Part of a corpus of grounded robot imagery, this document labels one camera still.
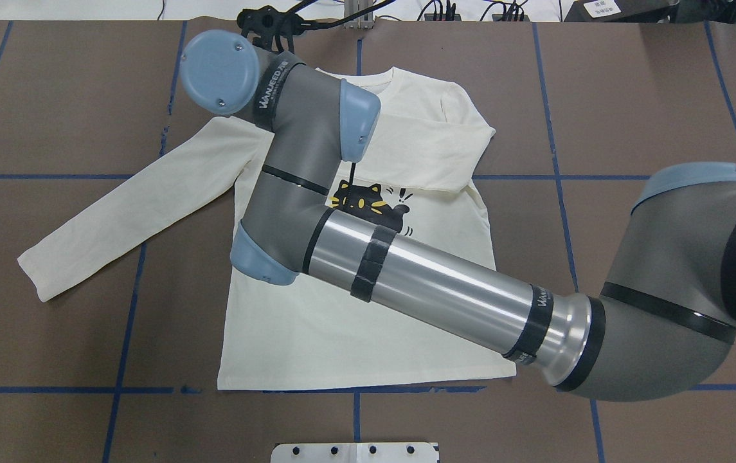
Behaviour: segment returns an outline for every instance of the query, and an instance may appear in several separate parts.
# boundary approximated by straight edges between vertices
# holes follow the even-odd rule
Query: blue joint cap
[[[685,186],[714,182],[736,182],[736,164],[734,162],[688,162],[665,167],[648,179],[642,195],[633,208],[635,209],[656,194]]]
[[[182,85],[197,105],[231,115],[250,102],[259,83],[253,45],[227,30],[206,30],[188,42],[179,57]]]
[[[242,224],[239,224],[230,248],[230,263],[236,270],[245,275],[268,282],[287,286],[294,282],[297,272],[291,271],[267,254],[247,234]]]
[[[382,104],[373,93],[342,79],[339,87],[339,143],[342,161],[362,161]]]

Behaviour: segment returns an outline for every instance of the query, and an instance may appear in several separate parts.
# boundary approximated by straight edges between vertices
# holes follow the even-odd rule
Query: shirt sleeve
[[[26,250],[20,267],[42,302],[232,187],[268,133],[238,118],[212,118],[190,140],[145,167]]]

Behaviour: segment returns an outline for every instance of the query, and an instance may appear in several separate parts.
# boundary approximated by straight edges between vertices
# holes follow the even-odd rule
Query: white bracket
[[[439,463],[432,442],[280,444],[271,463]]]
[[[373,6],[373,0],[345,0],[344,17],[349,17],[349,15],[365,8],[371,8],[371,6]],[[345,23],[344,26],[345,29],[373,29],[373,12],[360,15],[360,17]]]

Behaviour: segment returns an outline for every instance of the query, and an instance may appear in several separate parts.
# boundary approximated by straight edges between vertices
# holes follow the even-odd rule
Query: black device
[[[566,23],[658,23],[673,18],[679,0],[588,0],[573,2]]]

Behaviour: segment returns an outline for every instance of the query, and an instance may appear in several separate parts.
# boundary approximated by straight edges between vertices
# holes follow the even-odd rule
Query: brown table surface
[[[0,461],[268,461],[281,442],[427,440],[443,462],[736,461],[736,345],[705,384],[588,401],[538,371],[438,387],[218,392],[232,192],[41,303],[16,257],[211,115],[177,79],[211,18],[0,21]],[[394,23],[297,54],[458,82],[500,271],[598,293],[647,177],[736,162],[736,26]]]

